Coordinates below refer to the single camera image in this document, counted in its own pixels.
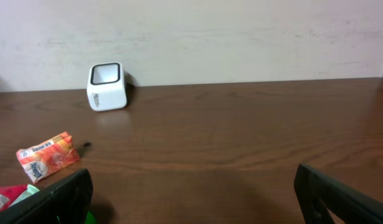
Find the green-lid white jar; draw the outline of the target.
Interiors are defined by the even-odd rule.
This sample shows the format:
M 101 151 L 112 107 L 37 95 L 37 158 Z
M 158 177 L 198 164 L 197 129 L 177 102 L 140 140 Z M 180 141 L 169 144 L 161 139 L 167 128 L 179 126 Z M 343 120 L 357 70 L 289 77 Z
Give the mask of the green-lid white jar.
M 96 218 L 91 212 L 86 214 L 85 224 L 97 224 Z

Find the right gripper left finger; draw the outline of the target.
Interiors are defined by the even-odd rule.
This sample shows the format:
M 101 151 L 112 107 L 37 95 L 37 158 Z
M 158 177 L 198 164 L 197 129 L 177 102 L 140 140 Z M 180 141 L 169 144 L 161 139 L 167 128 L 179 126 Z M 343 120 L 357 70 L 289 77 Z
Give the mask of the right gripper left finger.
M 0 224 L 84 224 L 93 195 L 88 169 L 80 169 L 0 212 Z

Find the teal white snack packet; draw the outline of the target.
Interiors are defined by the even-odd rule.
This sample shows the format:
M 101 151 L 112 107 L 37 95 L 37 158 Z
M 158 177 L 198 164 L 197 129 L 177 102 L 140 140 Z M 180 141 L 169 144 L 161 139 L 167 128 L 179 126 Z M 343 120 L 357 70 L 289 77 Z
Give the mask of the teal white snack packet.
M 37 187 L 35 187 L 35 186 L 31 185 L 31 184 L 28 184 L 26 190 L 23 191 L 23 193 L 21 193 L 21 194 L 15 199 L 15 201 L 13 201 L 13 202 L 11 203 L 11 206 L 13 206 L 13 205 L 15 205 L 15 204 L 17 204 L 17 203 L 19 203 L 19 202 L 25 200 L 26 198 L 30 197 L 30 196 L 33 195 L 33 194 L 36 194 L 36 193 L 39 192 L 39 191 L 40 191 L 40 190 L 39 190 Z

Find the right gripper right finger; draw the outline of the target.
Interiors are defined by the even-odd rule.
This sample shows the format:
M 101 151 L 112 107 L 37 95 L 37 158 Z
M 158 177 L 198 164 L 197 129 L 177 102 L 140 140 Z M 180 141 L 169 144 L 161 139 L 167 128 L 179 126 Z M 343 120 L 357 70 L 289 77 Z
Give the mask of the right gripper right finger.
M 306 164 L 298 166 L 293 187 L 306 223 L 333 223 L 332 213 L 345 223 L 383 223 L 383 203 Z

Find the red snack packet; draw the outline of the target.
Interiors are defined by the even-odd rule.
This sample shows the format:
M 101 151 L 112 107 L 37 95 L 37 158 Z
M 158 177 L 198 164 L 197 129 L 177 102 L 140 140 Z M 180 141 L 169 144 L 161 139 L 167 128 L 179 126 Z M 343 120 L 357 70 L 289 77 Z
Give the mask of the red snack packet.
M 7 209 L 26 190 L 27 184 L 0 187 L 0 212 Z

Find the orange white small packet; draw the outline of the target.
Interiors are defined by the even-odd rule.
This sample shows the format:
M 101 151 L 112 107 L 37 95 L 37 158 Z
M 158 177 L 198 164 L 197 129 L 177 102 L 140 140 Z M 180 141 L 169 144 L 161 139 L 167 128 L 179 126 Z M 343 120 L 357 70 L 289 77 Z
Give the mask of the orange white small packet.
M 72 136 L 67 132 L 38 145 L 20 149 L 16 156 L 34 184 L 80 160 Z

